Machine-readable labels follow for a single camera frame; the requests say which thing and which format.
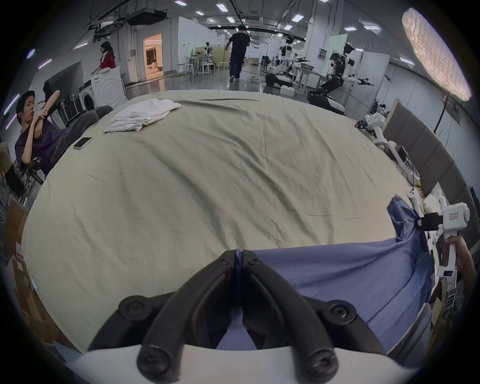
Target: white lamp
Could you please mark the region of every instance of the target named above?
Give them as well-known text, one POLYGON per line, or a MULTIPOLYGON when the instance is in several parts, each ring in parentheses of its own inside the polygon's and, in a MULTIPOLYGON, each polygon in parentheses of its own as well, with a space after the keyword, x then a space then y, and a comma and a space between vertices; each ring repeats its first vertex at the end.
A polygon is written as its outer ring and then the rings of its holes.
POLYGON ((402 24, 415 55, 432 79, 461 100, 470 99, 472 92, 452 51, 427 19, 410 8, 403 14, 402 24))

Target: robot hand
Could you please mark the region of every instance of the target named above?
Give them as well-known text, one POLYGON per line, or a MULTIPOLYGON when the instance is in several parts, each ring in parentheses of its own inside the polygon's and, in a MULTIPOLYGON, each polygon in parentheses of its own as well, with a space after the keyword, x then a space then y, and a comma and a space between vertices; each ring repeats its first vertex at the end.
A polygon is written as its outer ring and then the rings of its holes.
POLYGON ((365 79, 356 79, 356 80, 359 80, 359 81, 360 81, 360 82, 357 83, 357 84, 360 84, 360 85, 371 85, 371 86, 373 86, 373 84, 370 84, 370 83, 368 82, 368 78, 365 78, 365 79))

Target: stool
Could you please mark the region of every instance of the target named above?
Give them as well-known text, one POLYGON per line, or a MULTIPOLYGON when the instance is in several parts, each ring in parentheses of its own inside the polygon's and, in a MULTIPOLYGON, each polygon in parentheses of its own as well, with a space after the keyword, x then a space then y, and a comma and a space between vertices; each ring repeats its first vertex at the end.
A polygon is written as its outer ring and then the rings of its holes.
POLYGON ((226 61, 221 61, 220 63, 218 63, 218 71, 219 72, 220 72, 220 64, 222 65, 222 72, 225 72, 225 69, 228 69, 228 63, 226 61))
POLYGON ((188 73, 194 74, 193 67, 194 67, 193 63, 185 64, 185 74, 188 74, 188 73))

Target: person walking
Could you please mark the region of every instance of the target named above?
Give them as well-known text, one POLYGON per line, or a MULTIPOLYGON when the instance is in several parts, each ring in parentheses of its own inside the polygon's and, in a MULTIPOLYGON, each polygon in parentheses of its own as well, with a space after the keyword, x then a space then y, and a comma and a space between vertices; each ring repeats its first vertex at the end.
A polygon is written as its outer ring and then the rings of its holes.
POLYGON ((250 37, 245 33, 243 25, 238 26, 239 31, 232 35, 228 40, 225 51, 233 43, 232 53, 230 55, 230 82, 240 78, 241 66, 245 57, 247 47, 250 46, 250 37))

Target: white device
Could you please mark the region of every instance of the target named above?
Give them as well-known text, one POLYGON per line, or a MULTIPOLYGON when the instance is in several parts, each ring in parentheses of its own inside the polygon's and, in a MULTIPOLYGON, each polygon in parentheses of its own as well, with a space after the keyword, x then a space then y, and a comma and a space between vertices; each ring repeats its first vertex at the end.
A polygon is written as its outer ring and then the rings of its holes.
POLYGON ((92 141, 91 137, 82 137, 79 141, 77 141, 73 147, 75 149, 82 149, 85 148, 85 146, 92 141))
POLYGON ((116 108, 127 102, 120 67, 104 68, 78 88, 83 109, 92 110, 109 105, 116 108))

